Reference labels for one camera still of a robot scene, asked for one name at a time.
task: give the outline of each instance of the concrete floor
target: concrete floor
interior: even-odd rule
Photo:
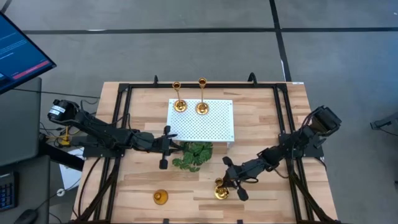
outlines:
[[[393,1],[275,3],[281,28],[398,27]],[[13,0],[6,15],[22,30],[274,26],[265,0]],[[41,76],[45,91],[99,96],[105,81],[149,81],[154,75],[161,81],[202,76],[243,81],[254,72],[259,81],[284,80],[273,32],[29,37],[58,63]],[[398,32],[283,33],[283,38],[292,80],[305,82],[311,107],[327,105],[343,120],[324,145],[339,219],[395,223],[398,139],[370,130],[369,122],[398,111]],[[46,114],[55,98],[80,100],[43,95],[42,122],[48,127],[54,127]],[[55,171],[52,189],[59,183]],[[76,193],[68,194],[50,209],[63,222]]]

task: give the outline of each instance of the gold candle holder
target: gold candle holder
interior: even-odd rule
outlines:
[[[221,178],[216,179],[216,188],[214,189],[214,195],[216,198],[223,200],[228,198],[229,196],[229,190],[226,187],[221,187],[223,185],[224,181]]]
[[[184,112],[187,109],[187,102],[185,100],[180,99],[180,88],[181,88],[181,83],[175,82],[173,83],[173,88],[177,92],[177,97],[178,100],[174,103],[174,109],[178,112]]]
[[[206,78],[199,79],[199,86],[201,89],[201,103],[197,104],[196,111],[200,115],[205,115],[209,112],[209,105],[203,102],[203,89],[205,88],[207,83]]]
[[[169,195],[168,195],[167,191],[165,191],[165,190],[157,190],[154,193],[154,202],[157,205],[164,205],[168,199],[169,199]]]

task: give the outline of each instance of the wooden table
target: wooden table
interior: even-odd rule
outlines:
[[[104,84],[97,118],[111,122],[118,86],[118,82]],[[287,83],[287,86],[295,126],[299,127],[310,112],[305,87],[303,84],[293,83]],[[180,94],[183,99],[199,98],[200,90],[181,89]],[[289,130],[282,93],[279,95],[286,130]],[[133,89],[131,97],[131,127],[154,133],[156,137],[160,136],[166,125],[169,98],[176,97],[171,83],[169,89]],[[249,195],[249,200],[245,202],[238,199],[235,190],[230,191],[226,200],[218,200],[214,196],[214,181],[217,177],[224,176],[226,170],[222,157],[228,155],[235,164],[241,164],[256,158],[259,151],[278,145],[277,135],[280,129],[273,91],[265,88],[209,88],[205,89],[206,98],[233,100],[233,147],[227,150],[226,144],[214,144],[213,157],[196,173],[180,170],[172,165],[172,159],[181,154],[168,157],[169,168],[160,170],[160,154],[128,150],[121,161],[113,223],[161,223],[164,218],[169,218],[172,223],[236,223],[238,219],[242,219],[244,223],[295,223],[289,181],[275,172],[263,172],[258,176],[257,184],[243,184]],[[78,208],[81,186],[94,161],[95,158],[91,158],[85,162],[75,210]],[[312,158],[304,158],[303,163],[310,193],[326,214],[337,219],[325,168]],[[286,175],[285,162],[280,164],[279,172]],[[86,185],[82,210],[98,191],[102,167],[103,159],[97,163]],[[169,193],[169,201],[165,205],[156,205],[152,199],[153,193],[159,189],[165,189]],[[300,193],[299,195],[302,216],[306,218],[303,198]],[[105,216],[107,201],[108,196],[105,195],[102,218]]]

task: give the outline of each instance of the white pegboard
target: white pegboard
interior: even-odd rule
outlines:
[[[170,134],[178,134],[174,140],[234,142],[234,118],[232,100],[204,100],[209,105],[209,112],[200,115],[196,105],[201,100],[185,100],[187,110],[177,112],[174,103],[178,99],[169,99],[167,125],[171,127]]]

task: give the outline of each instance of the computer screen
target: computer screen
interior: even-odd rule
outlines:
[[[0,12],[0,94],[56,67]]]

